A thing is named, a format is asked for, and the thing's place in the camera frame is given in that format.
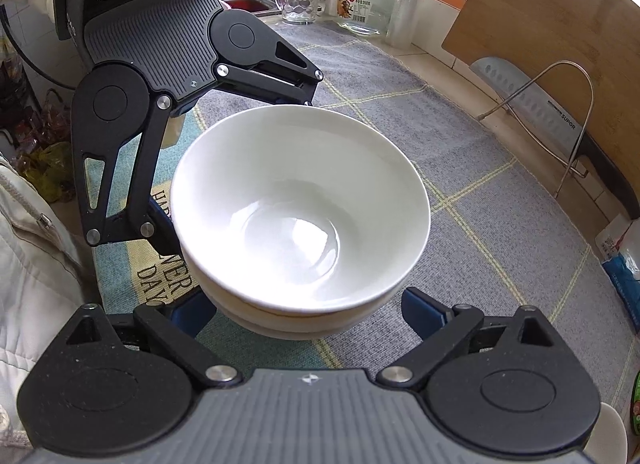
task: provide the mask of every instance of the sink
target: sink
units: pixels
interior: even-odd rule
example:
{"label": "sink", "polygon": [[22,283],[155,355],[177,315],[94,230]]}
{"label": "sink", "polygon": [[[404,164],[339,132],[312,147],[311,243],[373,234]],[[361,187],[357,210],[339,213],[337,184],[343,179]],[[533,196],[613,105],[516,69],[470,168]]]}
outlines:
{"label": "sink", "polygon": [[242,9],[251,12],[257,17],[273,16],[280,14],[274,0],[222,0],[228,3],[231,8]]}

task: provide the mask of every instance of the bowl rim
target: bowl rim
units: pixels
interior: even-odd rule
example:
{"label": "bowl rim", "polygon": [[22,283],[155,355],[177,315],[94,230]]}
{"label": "bowl rim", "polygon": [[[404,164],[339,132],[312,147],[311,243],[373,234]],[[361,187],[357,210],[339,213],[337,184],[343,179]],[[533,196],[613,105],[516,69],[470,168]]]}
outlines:
{"label": "bowl rim", "polygon": [[325,305],[325,306],[318,306],[318,307],[301,307],[301,306],[288,306],[286,304],[276,304],[276,305],[274,305],[272,302],[270,302],[268,300],[260,299],[260,298],[256,297],[254,294],[247,293],[246,291],[243,291],[242,289],[236,288],[233,285],[229,285],[226,281],[223,281],[221,278],[217,277],[215,274],[213,274],[213,272],[208,267],[204,267],[203,264],[201,264],[199,262],[198,257],[194,256],[193,251],[191,249],[189,249],[187,244],[185,243],[184,237],[183,237],[183,235],[181,234],[181,231],[180,231],[180,223],[179,223],[180,219],[178,218],[180,212],[175,213],[175,210],[178,209],[179,206],[178,206],[178,208],[175,207],[176,199],[174,199],[174,196],[173,196],[173,189],[174,189],[174,180],[176,179],[178,174],[181,172],[181,170],[184,169],[183,166],[186,163],[185,158],[187,157],[188,153],[190,152],[190,150],[192,148],[196,147],[196,144],[200,140],[203,140],[204,137],[207,134],[213,133],[212,130],[214,130],[216,127],[220,126],[222,123],[225,123],[226,121],[229,121],[231,119],[242,119],[242,117],[245,116],[248,113],[252,113],[252,112],[255,113],[256,111],[268,111],[268,110],[271,110],[271,108],[273,106],[275,106],[275,105],[257,106],[255,108],[248,108],[247,110],[238,111],[236,113],[233,113],[233,114],[225,117],[224,119],[221,119],[220,121],[217,121],[213,126],[209,127],[209,129],[204,130],[204,132],[202,134],[200,134],[199,137],[196,137],[196,139],[189,145],[187,150],[182,154],[182,157],[180,158],[180,161],[178,162],[178,164],[177,164],[177,166],[175,168],[174,177],[172,177],[172,182],[171,182],[171,187],[170,187],[170,194],[169,194],[169,206],[170,206],[170,211],[171,211],[171,218],[172,218],[172,221],[174,223],[174,229],[175,229],[176,235],[178,236],[178,240],[180,241],[181,249],[188,253],[188,256],[191,258],[193,263],[195,265],[197,265],[197,267],[204,273],[205,276],[211,278],[220,287],[222,287],[226,291],[236,295],[238,298],[242,299],[243,301],[245,301],[247,303],[256,304],[257,306],[263,307],[264,309],[267,309],[267,310],[286,311],[286,312],[292,312],[292,313],[298,313],[298,314],[315,315],[315,314],[325,314],[325,313],[331,313],[331,312],[338,312],[338,311],[342,311],[342,310],[349,310],[349,309],[353,309],[353,308],[362,306],[364,304],[370,303],[372,301],[375,301],[377,298],[379,298],[383,294],[387,293],[392,288],[397,287],[402,282],[402,280],[404,280],[407,277],[409,272],[411,272],[411,270],[416,266],[416,264],[418,263],[418,260],[420,260],[420,257],[422,256],[422,253],[424,252],[424,250],[426,248],[427,241],[429,240],[429,235],[430,235],[430,232],[431,232],[431,203],[429,201],[429,195],[427,193],[424,181],[422,180],[422,177],[420,176],[420,174],[418,173],[417,169],[415,168],[414,163],[409,160],[409,158],[404,154],[404,152],[402,152],[402,150],[396,144],[394,144],[394,142],[392,142],[390,139],[388,139],[385,135],[380,133],[378,130],[376,130],[376,129],[370,127],[370,126],[367,126],[367,124],[362,123],[358,119],[354,119],[353,117],[350,117],[349,115],[345,115],[345,114],[340,113],[338,111],[329,110],[327,108],[318,108],[316,106],[302,106],[302,105],[298,105],[298,104],[279,104],[279,105],[277,105],[277,107],[279,107],[279,108],[296,108],[298,111],[306,111],[306,112],[315,111],[315,112],[320,112],[320,113],[327,113],[328,112],[328,113],[333,114],[333,116],[336,119],[342,119],[342,120],[350,121],[356,127],[360,127],[363,131],[365,131],[365,133],[372,133],[372,134],[376,135],[377,137],[382,138],[385,143],[387,143],[393,150],[396,151],[396,153],[398,153],[400,155],[400,157],[402,159],[404,159],[404,161],[406,162],[406,164],[410,168],[411,173],[415,177],[416,181],[418,182],[418,184],[420,184],[420,187],[422,188],[422,192],[424,194],[424,201],[426,203],[426,211],[427,211],[426,215],[425,215],[425,219],[424,219],[426,221],[426,231],[425,231],[425,235],[424,235],[424,240],[423,240],[422,246],[418,250],[417,254],[412,259],[412,262],[410,264],[408,264],[408,268],[405,271],[403,271],[402,274],[400,274],[392,282],[392,284],[389,285],[388,288],[382,288],[381,287],[375,293],[372,293],[372,294],[369,294],[368,296],[362,297],[357,301],[353,301],[350,304],[348,304],[348,306],[344,306],[344,305]]}

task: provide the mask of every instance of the cutting board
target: cutting board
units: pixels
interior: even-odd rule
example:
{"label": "cutting board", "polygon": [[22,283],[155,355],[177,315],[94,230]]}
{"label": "cutting board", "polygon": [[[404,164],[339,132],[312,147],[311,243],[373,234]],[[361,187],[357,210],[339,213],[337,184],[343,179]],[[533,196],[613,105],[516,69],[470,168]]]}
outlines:
{"label": "cutting board", "polygon": [[[640,195],[638,0],[468,0],[442,47],[467,65],[498,56],[531,78],[558,60],[583,66],[595,89],[588,132]],[[539,84],[584,123],[580,72],[561,65]]]}

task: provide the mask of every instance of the gray ribbed panel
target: gray ribbed panel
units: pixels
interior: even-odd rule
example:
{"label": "gray ribbed panel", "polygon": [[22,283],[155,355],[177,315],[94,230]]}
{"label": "gray ribbed panel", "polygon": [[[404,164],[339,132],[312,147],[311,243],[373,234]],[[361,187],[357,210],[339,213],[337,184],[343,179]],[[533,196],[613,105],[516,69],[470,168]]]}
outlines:
{"label": "gray ribbed panel", "polygon": [[[411,394],[383,390],[362,370],[256,370],[246,384],[210,390],[169,437],[100,464],[516,464],[444,437]],[[38,450],[23,464],[90,460]],[[572,453],[545,464],[587,464]]]}
{"label": "gray ribbed panel", "polygon": [[84,41],[94,63],[133,64],[179,100],[214,80],[209,21],[220,9],[218,0],[133,0],[90,20]]}

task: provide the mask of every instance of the tiled wall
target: tiled wall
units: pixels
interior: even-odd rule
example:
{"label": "tiled wall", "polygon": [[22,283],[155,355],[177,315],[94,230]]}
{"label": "tiled wall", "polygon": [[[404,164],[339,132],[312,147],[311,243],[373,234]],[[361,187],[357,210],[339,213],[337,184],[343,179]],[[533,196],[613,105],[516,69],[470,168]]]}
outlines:
{"label": "tiled wall", "polygon": [[[488,84],[476,76],[465,63],[442,48],[442,42],[449,33],[459,11],[438,0],[422,0],[417,13],[418,23],[414,44],[455,70],[493,100],[500,101],[498,95]],[[576,179],[610,221],[623,212],[623,207],[618,200],[605,190],[592,174],[588,174],[585,179],[580,177],[576,177]]]}
{"label": "tiled wall", "polygon": [[[36,9],[28,5],[17,6],[13,2],[4,6],[11,30],[29,59],[52,78],[76,86],[85,71],[73,42],[59,41],[49,17]],[[67,102],[71,102],[73,92],[52,84],[27,65],[25,70],[41,104],[49,88],[57,89]]]}

